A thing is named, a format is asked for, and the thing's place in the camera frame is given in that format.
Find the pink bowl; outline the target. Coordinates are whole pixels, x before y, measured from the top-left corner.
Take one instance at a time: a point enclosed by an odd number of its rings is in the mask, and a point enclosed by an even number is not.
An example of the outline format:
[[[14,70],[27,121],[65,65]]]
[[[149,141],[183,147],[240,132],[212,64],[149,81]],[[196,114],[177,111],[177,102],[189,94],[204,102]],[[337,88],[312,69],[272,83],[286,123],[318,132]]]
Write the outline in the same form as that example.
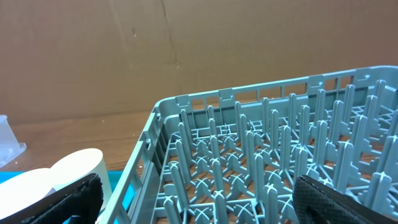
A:
[[[49,168],[19,174],[1,183],[1,219],[17,213],[55,192]]]

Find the white paper cup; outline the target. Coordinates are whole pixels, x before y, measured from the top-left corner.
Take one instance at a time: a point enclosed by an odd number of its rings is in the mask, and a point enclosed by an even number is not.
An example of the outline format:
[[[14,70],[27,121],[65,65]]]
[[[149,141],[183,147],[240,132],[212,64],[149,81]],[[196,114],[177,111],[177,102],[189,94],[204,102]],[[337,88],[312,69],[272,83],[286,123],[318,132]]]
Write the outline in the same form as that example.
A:
[[[57,161],[50,171],[55,190],[60,190],[88,174],[98,174],[104,194],[103,207],[109,202],[112,190],[101,150],[88,148],[73,152]]]

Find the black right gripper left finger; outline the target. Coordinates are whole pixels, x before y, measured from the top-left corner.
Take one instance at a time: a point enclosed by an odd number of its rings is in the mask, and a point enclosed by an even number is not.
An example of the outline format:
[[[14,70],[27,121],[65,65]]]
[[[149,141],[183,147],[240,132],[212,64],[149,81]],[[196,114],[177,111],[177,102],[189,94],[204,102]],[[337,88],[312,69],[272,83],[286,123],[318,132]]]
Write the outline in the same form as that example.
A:
[[[98,174],[88,174],[38,202],[7,216],[1,223],[94,224],[99,216],[104,193]]]

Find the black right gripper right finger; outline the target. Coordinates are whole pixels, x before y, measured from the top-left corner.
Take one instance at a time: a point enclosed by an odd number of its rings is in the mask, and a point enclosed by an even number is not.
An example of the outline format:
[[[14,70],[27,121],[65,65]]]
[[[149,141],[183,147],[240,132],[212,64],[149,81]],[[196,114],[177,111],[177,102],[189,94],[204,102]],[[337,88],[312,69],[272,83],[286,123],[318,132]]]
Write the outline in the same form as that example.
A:
[[[300,224],[397,224],[307,175],[297,177],[292,197]]]

